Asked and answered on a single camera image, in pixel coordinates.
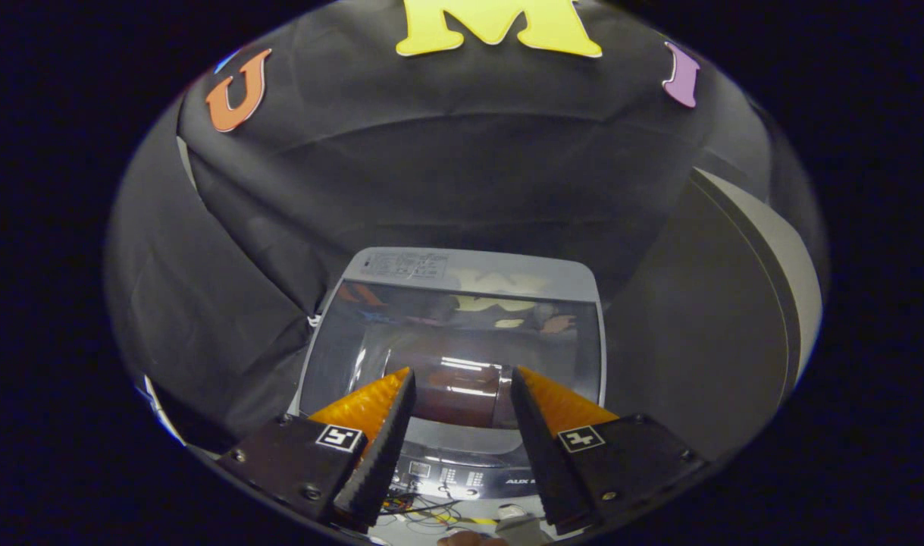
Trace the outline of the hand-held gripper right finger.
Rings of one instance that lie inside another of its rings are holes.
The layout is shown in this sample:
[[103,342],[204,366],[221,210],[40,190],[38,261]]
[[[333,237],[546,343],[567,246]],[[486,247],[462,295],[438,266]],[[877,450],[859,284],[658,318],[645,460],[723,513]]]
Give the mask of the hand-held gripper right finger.
[[697,483],[707,460],[655,419],[621,417],[527,367],[511,400],[546,522],[609,532]]

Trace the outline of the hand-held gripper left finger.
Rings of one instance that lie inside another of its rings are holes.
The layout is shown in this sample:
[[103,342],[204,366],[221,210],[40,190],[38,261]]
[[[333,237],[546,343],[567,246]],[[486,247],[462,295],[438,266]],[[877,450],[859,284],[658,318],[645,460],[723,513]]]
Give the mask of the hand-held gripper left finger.
[[415,401],[415,374],[404,367],[309,417],[272,419],[217,466],[303,522],[367,531],[387,498]]

